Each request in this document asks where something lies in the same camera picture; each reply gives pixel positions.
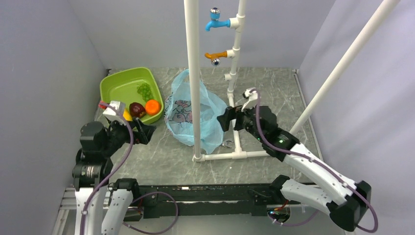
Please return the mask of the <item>dark red fake apple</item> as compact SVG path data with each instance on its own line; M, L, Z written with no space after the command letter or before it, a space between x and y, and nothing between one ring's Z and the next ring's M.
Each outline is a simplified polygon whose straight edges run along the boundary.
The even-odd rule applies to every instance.
M138 102L133 102L129 105L129 113L135 118L142 118L147 114L145 107Z

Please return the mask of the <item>yellow fake mango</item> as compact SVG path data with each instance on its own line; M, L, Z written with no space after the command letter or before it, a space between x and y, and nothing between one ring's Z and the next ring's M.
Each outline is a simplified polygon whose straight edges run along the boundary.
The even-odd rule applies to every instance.
M131 114L129 113L129 111L127 109L124 109L123 112L123 117L127 120L127 121L133 121L133 117L131 116Z

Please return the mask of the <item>orange fake orange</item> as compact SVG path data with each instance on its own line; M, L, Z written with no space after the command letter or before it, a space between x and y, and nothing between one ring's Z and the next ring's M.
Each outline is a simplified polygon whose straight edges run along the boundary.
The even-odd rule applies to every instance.
M144 107L146 113L150 116L157 115L161 111L161 104L155 99L148 100Z

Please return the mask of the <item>green fake grape bunch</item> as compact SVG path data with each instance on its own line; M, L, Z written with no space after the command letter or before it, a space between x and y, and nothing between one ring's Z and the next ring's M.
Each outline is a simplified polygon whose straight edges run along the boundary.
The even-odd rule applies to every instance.
M154 99L150 85L148 83L142 83L137 86L137 93L141 95L142 99L147 102Z

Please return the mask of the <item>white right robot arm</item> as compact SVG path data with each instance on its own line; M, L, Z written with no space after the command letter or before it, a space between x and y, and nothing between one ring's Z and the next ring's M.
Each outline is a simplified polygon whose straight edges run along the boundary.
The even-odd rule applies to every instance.
M257 106L243 110L227 107L217 117L223 131L235 120L234 130L246 130L261 142L265 152L292 166L312 180L318 188L301 184L288 176L279 175L270 185L270 198L275 203L297 201L325 214L341 229L368 233L378 230L377 214L370 204L371 186L342 176L314 156L298 138L280 128L269 107Z

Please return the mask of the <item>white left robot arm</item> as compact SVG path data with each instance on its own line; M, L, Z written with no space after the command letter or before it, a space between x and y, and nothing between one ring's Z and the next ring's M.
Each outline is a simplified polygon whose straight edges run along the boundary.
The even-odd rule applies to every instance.
M129 147L127 158L134 144L148 144L156 126L144 124L139 118L123 123L111 121L105 127L100 121L85 124L81 130L81 148L72 170L76 200L75 234L115 235L120 229L121 215L129 206L140 201L141 192L135 179L119 179L116 191L121 199L109 206L113 219L103 214L103 204L109 178L115 173L111 157L124 144Z

